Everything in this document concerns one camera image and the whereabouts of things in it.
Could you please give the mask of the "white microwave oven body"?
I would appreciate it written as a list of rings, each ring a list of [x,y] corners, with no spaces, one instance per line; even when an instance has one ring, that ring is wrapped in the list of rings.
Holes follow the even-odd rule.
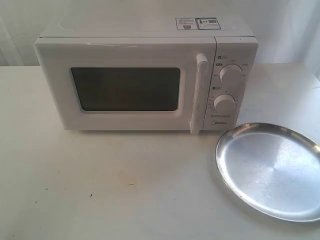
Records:
[[[243,101],[248,75],[252,69],[258,48],[256,38],[249,29],[236,20],[231,26],[223,26],[217,17],[176,18],[113,16],[110,19],[88,20],[64,18],[56,27],[47,29],[40,38],[194,38],[212,37],[216,41],[205,119],[201,131],[224,131],[235,127]],[[222,83],[220,70],[230,64],[238,65],[243,80]],[[220,113],[214,100],[220,95],[231,95],[235,110]]]

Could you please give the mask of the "lower white control knob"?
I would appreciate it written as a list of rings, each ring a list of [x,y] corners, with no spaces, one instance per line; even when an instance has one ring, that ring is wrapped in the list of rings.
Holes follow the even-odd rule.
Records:
[[[217,96],[214,101],[214,109],[219,113],[229,113],[236,109],[234,98],[229,94],[222,94]]]

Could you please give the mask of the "white control knob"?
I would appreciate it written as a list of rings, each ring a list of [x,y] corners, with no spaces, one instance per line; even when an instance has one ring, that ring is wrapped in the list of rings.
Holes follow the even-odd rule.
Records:
[[[229,94],[222,94],[217,96],[214,101],[214,109],[219,113],[229,113],[236,109],[234,98]]]
[[[219,72],[219,79],[223,84],[236,83],[242,81],[244,74],[242,69],[236,64],[229,64],[223,67]]]

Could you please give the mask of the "upper white control knob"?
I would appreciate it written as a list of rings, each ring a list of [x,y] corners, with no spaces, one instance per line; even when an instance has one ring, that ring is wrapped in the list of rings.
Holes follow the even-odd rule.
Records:
[[[219,79],[223,84],[236,83],[242,81],[244,74],[242,69],[236,64],[229,64],[223,67],[219,72]]]

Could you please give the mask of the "round stainless steel plate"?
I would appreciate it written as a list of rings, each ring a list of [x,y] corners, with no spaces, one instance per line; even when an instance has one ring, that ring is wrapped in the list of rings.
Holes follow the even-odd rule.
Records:
[[[276,219],[320,219],[320,146],[292,129],[247,123],[225,132],[215,164],[226,186],[244,203]]]

